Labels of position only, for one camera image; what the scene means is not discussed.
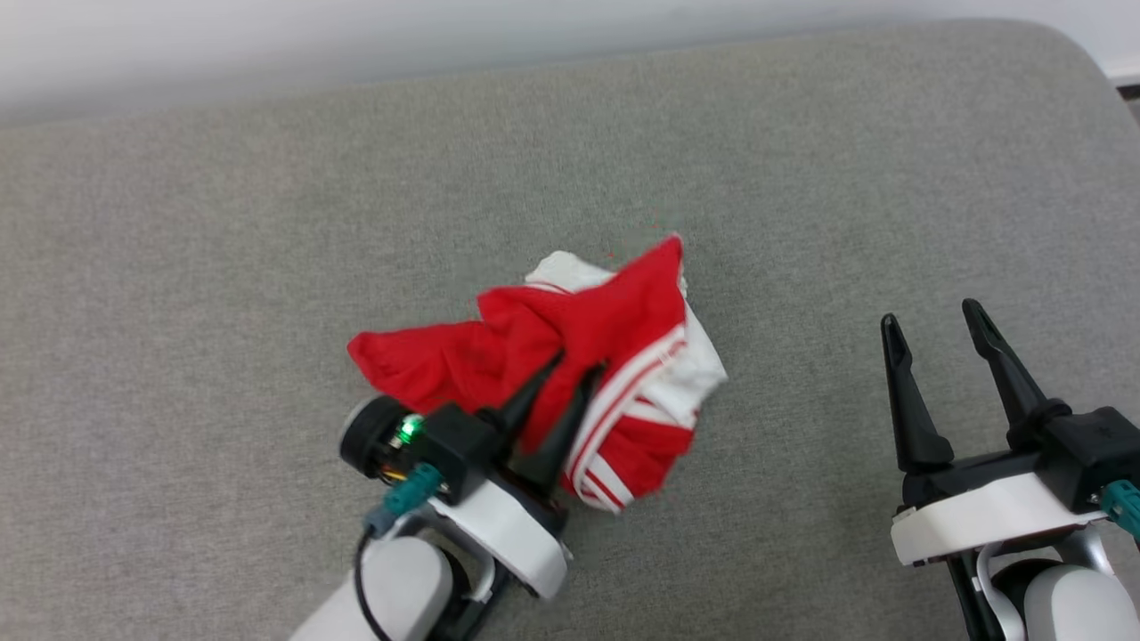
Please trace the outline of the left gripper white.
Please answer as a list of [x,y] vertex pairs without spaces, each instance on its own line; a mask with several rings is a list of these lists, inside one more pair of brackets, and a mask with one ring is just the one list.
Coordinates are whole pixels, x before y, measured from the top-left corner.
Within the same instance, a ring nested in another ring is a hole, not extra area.
[[[479,417],[495,431],[496,446],[512,446],[526,429],[534,403],[564,352],[535,370],[498,407],[481,407]],[[565,584],[570,552],[561,539],[565,509],[549,497],[570,459],[606,362],[583,373],[575,392],[539,446],[518,454],[513,466],[490,459],[431,462],[440,474],[430,506],[443,534],[484,563],[499,563],[531,597],[549,600]]]

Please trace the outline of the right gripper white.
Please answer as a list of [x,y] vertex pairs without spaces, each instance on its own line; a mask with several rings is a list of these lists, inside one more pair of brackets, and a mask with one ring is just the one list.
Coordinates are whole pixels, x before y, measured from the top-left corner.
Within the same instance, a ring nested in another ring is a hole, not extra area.
[[891,545],[904,565],[936,563],[966,550],[1106,519],[1094,503],[1073,508],[1059,500],[1039,477],[1043,427],[1070,417],[1070,405],[1043,393],[980,301],[966,297],[962,313],[974,350],[987,362],[997,386],[1010,451],[956,461],[917,388],[913,354],[899,320],[891,313],[880,320],[896,462],[904,474]]

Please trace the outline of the red and white garment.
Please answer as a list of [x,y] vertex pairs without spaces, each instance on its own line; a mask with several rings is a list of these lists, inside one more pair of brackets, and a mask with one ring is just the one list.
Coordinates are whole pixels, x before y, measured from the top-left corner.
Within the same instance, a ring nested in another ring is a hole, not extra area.
[[619,514],[660,490],[705,399],[728,378],[685,299],[683,252],[671,235],[620,271],[549,253],[518,287],[484,291],[479,320],[363,332],[347,354],[380,393],[420,413],[500,406],[557,360],[522,430],[526,453],[602,365],[559,481],[587,508]]

